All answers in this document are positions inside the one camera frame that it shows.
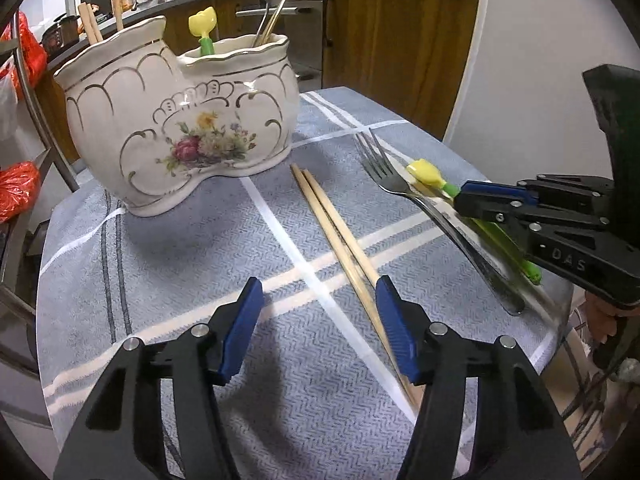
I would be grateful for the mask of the operator hand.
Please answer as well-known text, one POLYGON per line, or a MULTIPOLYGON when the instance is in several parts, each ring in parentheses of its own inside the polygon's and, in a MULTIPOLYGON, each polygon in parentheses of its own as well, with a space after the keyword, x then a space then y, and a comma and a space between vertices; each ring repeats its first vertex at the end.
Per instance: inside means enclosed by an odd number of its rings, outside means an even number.
POLYGON ((630 318, 639 314, 638 309, 620 310, 592 292, 585 292, 587 326, 595 342, 602 344, 616 335, 617 319, 630 318))

